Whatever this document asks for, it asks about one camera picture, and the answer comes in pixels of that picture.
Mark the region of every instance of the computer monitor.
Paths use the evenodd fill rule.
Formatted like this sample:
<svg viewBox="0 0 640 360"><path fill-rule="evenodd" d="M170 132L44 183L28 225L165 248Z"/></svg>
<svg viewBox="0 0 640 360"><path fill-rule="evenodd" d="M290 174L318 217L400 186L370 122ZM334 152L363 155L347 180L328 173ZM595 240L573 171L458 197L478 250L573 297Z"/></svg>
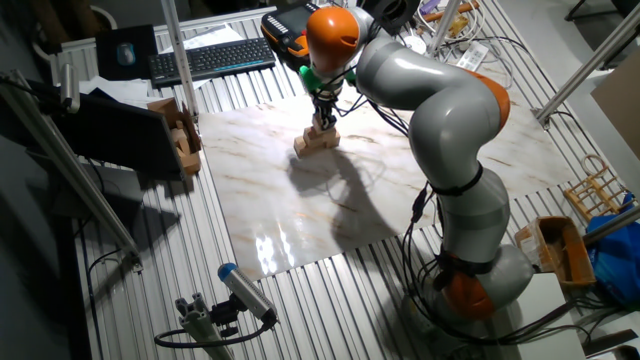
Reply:
<svg viewBox="0 0 640 360"><path fill-rule="evenodd" d="M57 87L35 81L29 81L29 86L51 101L60 101ZM106 94L81 94L77 113L52 118L77 155L125 166L157 180L186 177L162 114L121 104Z"/></svg>

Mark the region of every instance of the blue cloth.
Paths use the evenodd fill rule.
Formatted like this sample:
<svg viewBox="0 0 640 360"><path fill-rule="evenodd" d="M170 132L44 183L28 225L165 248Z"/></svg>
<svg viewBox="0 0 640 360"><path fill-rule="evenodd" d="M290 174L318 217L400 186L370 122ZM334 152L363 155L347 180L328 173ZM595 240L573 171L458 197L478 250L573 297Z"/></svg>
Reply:
<svg viewBox="0 0 640 360"><path fill-rule="evenodd" d="M591 219L591 232L617 215ZM640 303L640 225L632 223L588 250L598 283L622 305Z"/></svg>

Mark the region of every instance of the white marble surface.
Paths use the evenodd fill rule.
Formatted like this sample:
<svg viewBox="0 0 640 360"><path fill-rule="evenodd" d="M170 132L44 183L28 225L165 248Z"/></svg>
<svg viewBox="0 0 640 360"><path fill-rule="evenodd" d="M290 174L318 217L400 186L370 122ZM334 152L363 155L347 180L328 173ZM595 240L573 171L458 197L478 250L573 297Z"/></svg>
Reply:
<svg viewBox="0 0 640 360"><path fill-rule="evenodd" d="M510 119L481 149L482 164L501 176L511 198L572 179L522 95L510 96ZM338 105L356 99L345 89ZM310 99L298 97L200 116L236 259L251 279L403 233L425 184L408 140L368 106L338 120L339 148L298 160L293 139L312 113ZM409 121L411 113L401 116ZM418 227L432 219L428 206Z"/></svg>

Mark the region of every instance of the black keyboard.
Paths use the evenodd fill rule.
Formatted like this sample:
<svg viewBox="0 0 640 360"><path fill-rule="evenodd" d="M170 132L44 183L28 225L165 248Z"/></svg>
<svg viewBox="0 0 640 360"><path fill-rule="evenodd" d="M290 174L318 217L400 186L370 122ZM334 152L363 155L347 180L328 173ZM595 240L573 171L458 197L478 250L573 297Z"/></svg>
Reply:
<svg viewBox="0 0 640 360"><path fill-rule="evenodd" d="M265 38L190 49L187 50L187 59L194 81L264 69L276 62ZM149 56L149 67L154 87L180 84L173 53Z"/></svg>

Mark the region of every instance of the small wooden rack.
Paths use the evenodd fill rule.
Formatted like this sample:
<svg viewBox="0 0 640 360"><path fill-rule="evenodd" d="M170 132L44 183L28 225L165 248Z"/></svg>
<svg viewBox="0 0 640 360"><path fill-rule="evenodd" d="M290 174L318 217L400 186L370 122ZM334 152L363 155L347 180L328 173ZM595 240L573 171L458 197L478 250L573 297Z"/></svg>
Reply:
<svg viewBox="0 0 640 360"><path fill-rule="evenodd" d="M602 170L593 175L589 175L578 185L564 191L564 196L573 204L587 222L591 221L591 218L594 216L619 214L621 209L635 202L635 200L631 200L622 205L616 204L615 198L624 193L625 189L620 189L620 191L611 195L605 190L607 185L617 179L615 176L607 181L602 179L604 172L608 169L609 166L604 166ZM594 206L587 207L587 205L584 204L584 200L588 198L595 200Z"/></svg>

